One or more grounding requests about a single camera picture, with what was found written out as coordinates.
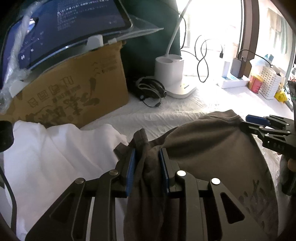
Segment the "person's right hand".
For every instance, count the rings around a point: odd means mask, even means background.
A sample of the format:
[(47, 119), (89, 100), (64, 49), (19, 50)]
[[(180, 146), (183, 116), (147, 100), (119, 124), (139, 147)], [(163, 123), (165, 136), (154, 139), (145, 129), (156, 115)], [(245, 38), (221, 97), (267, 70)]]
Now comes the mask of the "person's right hand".
[(291, 157), (281, 155), (280, 158), (280, 179), (287, 181), (295, 175), (295, 160)]

